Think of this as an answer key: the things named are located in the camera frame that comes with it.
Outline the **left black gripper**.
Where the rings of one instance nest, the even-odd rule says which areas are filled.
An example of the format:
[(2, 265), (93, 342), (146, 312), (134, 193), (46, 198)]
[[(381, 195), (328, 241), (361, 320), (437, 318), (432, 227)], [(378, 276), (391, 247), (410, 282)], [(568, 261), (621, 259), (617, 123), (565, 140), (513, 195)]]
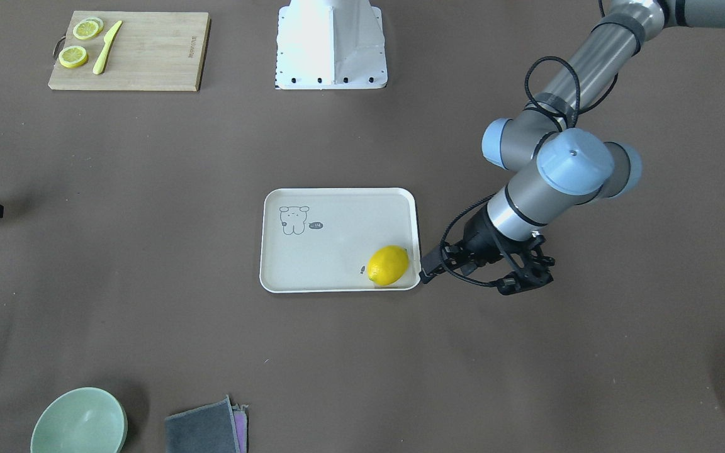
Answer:
[[(463, 237), (449, 243), (447, 235), (452, 227), (475, 208), (478, 211), (466, 222)], [(543, 235), (520, 241), (507, 238), (496, 230), (484, 204), (471, 204), (446, 227), (441, 235), (441, 251), (431, 250), (420, 259), (419, 278), (428, 284), (435, 276), (449, 273), (475, 286), (495, 288), (503, 296), (538, 289), (554, 281), (550, 267), (556, 262), (542, 252), (544, 241)], [(505, 276), (492, 281), (469, 277), (475, 270), (501, 260), (511, 267)]]

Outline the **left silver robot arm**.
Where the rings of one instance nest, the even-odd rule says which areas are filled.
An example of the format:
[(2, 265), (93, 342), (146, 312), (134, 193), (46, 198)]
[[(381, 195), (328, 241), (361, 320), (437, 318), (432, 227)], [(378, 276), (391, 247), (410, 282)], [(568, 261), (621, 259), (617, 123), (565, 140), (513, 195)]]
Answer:
[(483, 156), (513, 177), (465, 209), (472, 217), (460, 240), (443, 235), (422, 257), (422, 283), (449, 274), (503, 295), (546, 286), (555, 261), (542, 252), (542, 229), (571, 207), (619, 197), (639, 182), (643, 166), (633, 147), (576, 124), (664, 29), (725, 28), (725, 1), (610, 1), (599, 9), (601, 20), (572, 57), (547, 55), (527, 70), (523, 111), (486, 128)]

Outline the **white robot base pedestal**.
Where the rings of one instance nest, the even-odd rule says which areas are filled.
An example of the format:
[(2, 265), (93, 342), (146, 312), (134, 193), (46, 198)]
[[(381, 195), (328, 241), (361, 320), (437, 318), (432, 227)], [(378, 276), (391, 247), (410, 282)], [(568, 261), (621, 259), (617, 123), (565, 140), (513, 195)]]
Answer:
[(383, 15), (368, 1), (291, 1), (278, 11), (276, 44), (276, 89), (388, 85)]

